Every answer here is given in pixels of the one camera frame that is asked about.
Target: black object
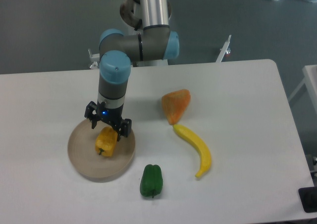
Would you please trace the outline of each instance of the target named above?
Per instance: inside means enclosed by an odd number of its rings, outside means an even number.
[[[317,187],[300,188],[298,190],[306,213],[317,212]]]
[[[110,125],[118,133],[118,141],[121,136],[128,137],[131,133],[132,120],[122,119],[121,114],[123,105],[116,109],[105,108],[105,103],[95,104],[91,101],[85,110],[85,118],[88,118],[92,124],[91,128],[94,129],[98,121],[103,121],[104,123]]]

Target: white table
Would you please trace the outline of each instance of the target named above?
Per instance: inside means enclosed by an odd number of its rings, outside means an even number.
[[[133,68],[123,116],[136,153],[118,179],[79,175],[67,141],[96,101],[98,70],[0,76],[0,223],[247,224],[308,219],[298,188],[313,182],[294,120],[271,60]],[[187,88],[180,123],[208,144],[212,168],[195,180],[199,156],[177,137],[162,95]],[[164,187],[143,199],[147,164]]]

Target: toy fruit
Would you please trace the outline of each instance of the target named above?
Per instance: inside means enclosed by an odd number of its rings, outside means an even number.
[[[176,124],[173,126],[175,133],[191,144],[199,153],[201,158],[200,169],[195,177],[199,178],[203,173],[209,170],[211,166],[211,154],[205,142],[186,126]]]
[[[184,114],[190,102],[187,89],[171,92],[162,97],[162,108],[170,125],[176,124]]]
[[[112,127],[101,130],[95,142],[95,150],[99,155],[111,157],[117,144],[118,133]]]
[[[152,197],[163,189],[162,171],[158,165],[147,165],[144,168],[140,184],[140,193],[144,197]]]

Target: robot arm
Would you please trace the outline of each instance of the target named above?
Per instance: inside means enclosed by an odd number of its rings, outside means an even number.
[[[140,0],[140,4],[142,35],[124,36],[116,29],[102,33],[98,102],[91,101],[85,112],[92,128],[101,120],[112,126],[118,139],[131,132],[132,121],[121,117],[131,62],[171,59],[179,54],[178,35],[168,24],[167,0]]]

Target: yellow bell pepper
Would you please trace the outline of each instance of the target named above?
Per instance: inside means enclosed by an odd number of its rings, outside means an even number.
[[[101,130],[95,142],[95,150],[99,155],[111,157],[117,144],[118,133],[112,127]]]

